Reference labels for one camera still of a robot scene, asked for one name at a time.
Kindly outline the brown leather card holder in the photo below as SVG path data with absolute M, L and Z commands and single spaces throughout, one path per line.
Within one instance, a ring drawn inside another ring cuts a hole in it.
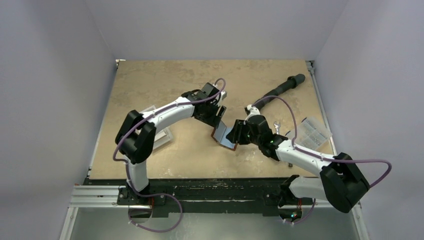
M 237 148 L 236 143 L 232 143 L 227 139 L 227 135 L 233 129 L 232 126 L 227 126 L 222 120 L 219 122 L 218 126 L 215 127 L 211 133 L 211 137 L 221 146 L 226 149 L 235 151 Z

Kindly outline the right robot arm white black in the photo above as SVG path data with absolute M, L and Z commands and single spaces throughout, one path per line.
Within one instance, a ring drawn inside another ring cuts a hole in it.
M 263 115 L 237 119 L 226 139 L 233 144 L 254 144 L 268 158 L 300 167 L 313 178 L 292 175 L 281 185 L 279 205 L 301 198 L 328 201 L 335 209 L 348 213 L 370 190 L 371 185 L 348 154 L 333 156 L 308 148 L 272 132 Z

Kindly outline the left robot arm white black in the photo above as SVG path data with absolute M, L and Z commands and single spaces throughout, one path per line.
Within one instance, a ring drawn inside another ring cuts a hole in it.
M 176 100 L 150 111 L 130 111 L 116 137 L 112 159 L 125 164 L 129 197 L 138 205 L 149 199 L 147 159 L 153 152 L 157 133 L 184 119 L 194 118 L 218 127 L 226 110 L 222 101 L 227 93 L 207 82 L 202 89 L 187 91 Z

